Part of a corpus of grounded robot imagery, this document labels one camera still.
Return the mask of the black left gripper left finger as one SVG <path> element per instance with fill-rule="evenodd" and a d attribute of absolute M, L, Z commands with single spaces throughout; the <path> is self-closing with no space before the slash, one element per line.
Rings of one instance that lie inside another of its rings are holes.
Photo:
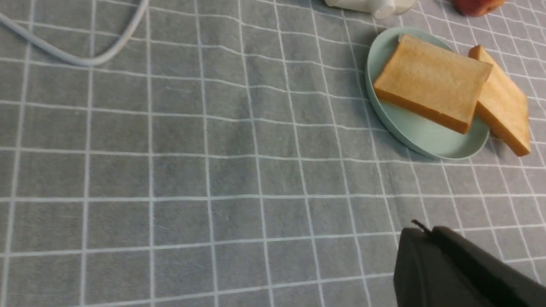
<path fill-rule="evenodd" d="M 484 266 L 493 256 L 448 227 L 418 220 L 402 230 L 394 286 L 400 307 L 497 307 Z"/>

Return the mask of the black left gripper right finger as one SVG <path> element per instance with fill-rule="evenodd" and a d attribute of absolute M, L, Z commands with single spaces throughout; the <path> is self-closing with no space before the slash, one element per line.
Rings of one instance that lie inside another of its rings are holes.
<path fill-rule="evenodd" d="M 545 306 L 545 286 L 503 263 L 448 227 L 433 227 L 432 239 L 494 307 Z"/>

